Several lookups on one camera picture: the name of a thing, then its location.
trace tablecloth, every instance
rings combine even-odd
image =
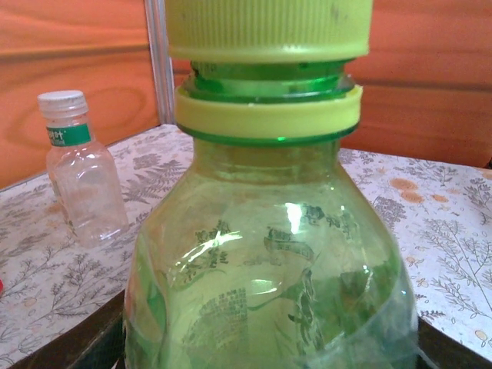
[[[110,147],[130,230],[85,249],[48,177],[0,192],[0,368],[52,341],[125,288],[141,222],[189,166],[192,140],[162,125]],[[395,233],[419,315],[492,360],[492,171],[342,149]]]

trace white bottle cap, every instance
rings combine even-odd
[[[89,111],[84,93],[77,90],[46,92],[38,96],[38,103],[47,119],[71,118]]]

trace printed design on bottle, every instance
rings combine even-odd
[[[291,232],[280,231],[272,227],[267,227],[267,229],[268,236],[263,238],[263,244],[268,251],[287,251],[302,256],[310,262],[314,260],[314,252],[309,245],[295,241]]]
[[[190,357],[196,361],[209,361],[210,358],[204,356],[213,352],[245,352],[248,347],[247,307],[246,288],[224,292],[203,305],[199,318],[182,339],[185,347],[191,347]],[[196,347],[208,349],[197,353]]]
[[[308,224],[319,226],[325,220],[331,228],[341,231],[347,241],[357,239],[359,225],[347,211],[342,211],[341,215],[325,214],[319,206],[309,204],[303,204],[302,211],[302,217]]]
[[[211,231],[196,232],[197,246],[170,271],[171,280],[174,280],[173,286],[177,289],[187,288],[205,273],[213,271],[225,273],[217,266],[228,264],[228,253],[221,251],[219,247],[224,242],[224,236],[234,237],[234,233],[237,232],[231,232],[229,224],[222,220],[219,220]]]
[[[313,288],[312,271],[304,270],[301,279],[301,293],[296,301],[296,314],[288,314],[288,318],[298,326],[301,339],[296,343],[299,355],[306,356],[308,351],[320,351],[324,347],[318,318],[314,313],[316,295]]]
[[[53,146],[64,147],[81,145],[90,142],[91,133],[87,125],[74,127],[53,128],[47,127],[48,137]]]

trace green plastic bottle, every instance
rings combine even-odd
[[[399,250],[337,160],[362,92],[344,65],[367,51],[371,17],[354,3],[167,0],[182,20],[170,50],[193,60],[176,119],[194,160],[138,236],[128,369],[415,367]],[[354,35],[341,20],[357,9]]]

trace wood grain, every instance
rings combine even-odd
[[[143,1],[0,0],[0,58],[148,43]]]
[[[492,155],[492,93],[366,86],[359,129],[343,146],[483,167]]]
[[[490,0],[374,0],[371,53],[360,81],[492,90]]]
[[[50,145],[36,97],[80,89],[105,144],[157,125],[148,52],[3,63],[0,68],[0,186],[45,168]]]

